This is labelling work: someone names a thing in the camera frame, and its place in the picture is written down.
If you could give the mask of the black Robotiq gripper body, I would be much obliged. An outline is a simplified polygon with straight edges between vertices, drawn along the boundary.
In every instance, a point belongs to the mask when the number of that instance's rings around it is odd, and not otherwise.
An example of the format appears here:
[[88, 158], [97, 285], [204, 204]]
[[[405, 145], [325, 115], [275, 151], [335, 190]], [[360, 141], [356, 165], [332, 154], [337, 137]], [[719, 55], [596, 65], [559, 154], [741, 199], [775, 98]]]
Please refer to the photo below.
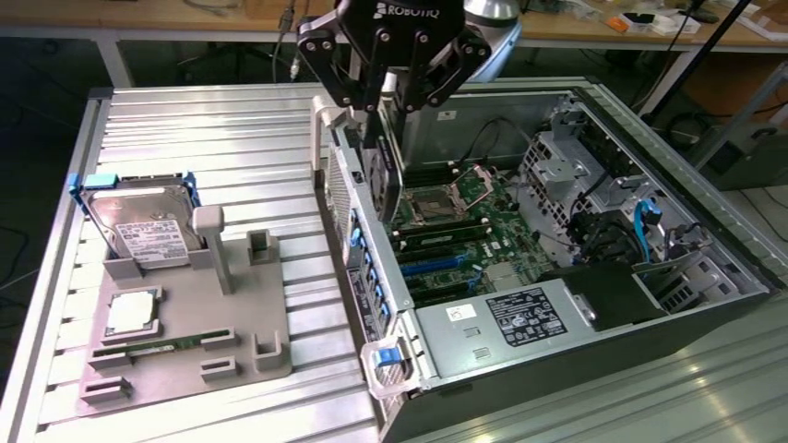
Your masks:
[[340, 29], [364, 63], [427, 63], [464, 29], [460, 1], [343, 1]]

